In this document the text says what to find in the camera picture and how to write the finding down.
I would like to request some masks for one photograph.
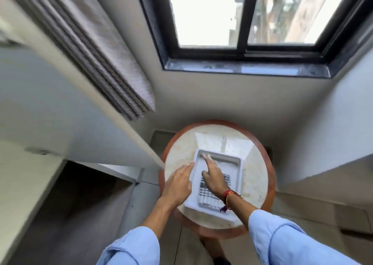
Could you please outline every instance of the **checkered cloth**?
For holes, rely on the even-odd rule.
[[[223,174],[223,175],[224,175],[225,182],[230,187],[231,176],[226,175],[226,174]],[[206,205],[213,209],[217,209],[217,210],[220,210],[222,207],[224,207],[224,203],[219,198],[217,198],[215,195],[213,195],[211,191],[208,190],[203,177],[201,178],[200,190],[198,192],[198,203]]]

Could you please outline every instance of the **window frame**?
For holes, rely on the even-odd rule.
[[[373,35],[372,0],[343,0],[314,46],[248,45],[257,0],[244,0],[236,49],[180,48],[170,0],[139,1],[164,70],[333,78]]]

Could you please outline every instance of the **white tray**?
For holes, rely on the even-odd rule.
[[[233,211],[228,210],[224,213],[220,212],[217,209],[213,209],[211,207],[198,203],[198,193],[200,190],[202,171],[207,171],[207,164],[203,159],[202,154],[209,154],[211,158],[217,163],[217,166],[221,169],[222,173],[231,176],[231,189],[238,194],[241,194],[242,159],[223,153],[197,149],[194,154],[195,165],[189,177],[189,180],[192,181],[192,193],[184,202],[184,206],[231,222],[238,220],[238,217],[233,213]]]

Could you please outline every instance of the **rolled-up sleeve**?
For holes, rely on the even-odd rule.
[[[102,252],[96,265],[158,265],[159,242],[147,227],[137,227]]]
[[[248,227],[263,265],[358,264],[342,253],[307,236],[295,223],[255,210]]]

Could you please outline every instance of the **round table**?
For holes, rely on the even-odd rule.
[[[165,170],[159,171],[161,192],[171,173],[193,160],[198,148],[244,159],[241,196],[262,210],[270,210],[275,197],[276,176],[268,154],[250,132],[227,121],[194,123],[176,133],[162,155]],[[227,239],[247,233],[239,220],[225,221],[183,204],[173,214],[184,226],[201,236]]]

